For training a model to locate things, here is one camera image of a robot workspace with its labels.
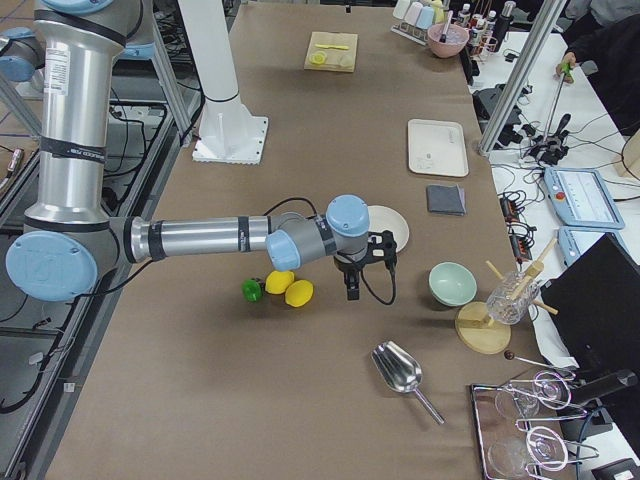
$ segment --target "yellow cutting board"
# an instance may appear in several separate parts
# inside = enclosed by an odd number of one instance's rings
[[[340,45],[349,47],[349,49],[321,48],[316,47],[316,45]],[[304,60],[304,68],[305,70],[351,73],[356,68],[357,49],[358,35],[355,33],[312,32],[307,56]],[[324,57],[324,63],[321,65],[311,63],[311,58],[314,54],[319,54],[321,58]]]

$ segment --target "white tray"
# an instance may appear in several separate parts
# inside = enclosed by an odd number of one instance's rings
[[[469,173],[462,125],[409,120],[409,169],[415,173],[464,177]]]

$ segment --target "brown table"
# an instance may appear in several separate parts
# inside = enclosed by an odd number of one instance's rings
[[[435,302],[428,271],[470,268],[485,299],[491,259],[513,258],[457,58],[440,60],[389,31],[386,8],[244,5],[232,31],[240,91],[270,119],[259,166],[178,159],[156,218],[259,215],[289,196],[324,210],[353,193],[401,212],[411,237],[391,307],[363,291],[347,302],[331,259],[304,266],[315,284],[301,309],[282,297],[245,302],[240,284],[266,276],[266,253],[169,258],[126,287],[48,479],[472,479],[480,469],[468,385],[525,370],[458,339],[456,309]],[[356,71],[303,70],[312,31],[359,35]],[[455,179],[407,168],[407,121],[462,124],[468,214],[429,214],[425,187]],[[293,205],[307,213],[304,204]],[[381,265],[367,278],[390,294]],[[536,355],[528,325],[510,348]],[[437,426],[413,397],[389,390],[371,349],[392,339],[424,369]]]

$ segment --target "silver serving spoon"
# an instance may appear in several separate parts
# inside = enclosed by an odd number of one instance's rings
[[[374,348],[371,352],[371,357],[391,390],[398,393],[415,394],[433,419],[439,425],[444,424],[442,415],[438,413],[427,397],[418,390],[418,385],[422,381],[422,368],[411,355],[394,342],[388,341]]]

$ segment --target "black monitor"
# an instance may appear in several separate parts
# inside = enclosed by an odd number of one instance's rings
[[[605,234],[559,278],[542,290],[557,308],[560,337],[587,382],[618,370],[640,375],[640,267],[611,234]],[[640,386],[601,398],[640,455]]]

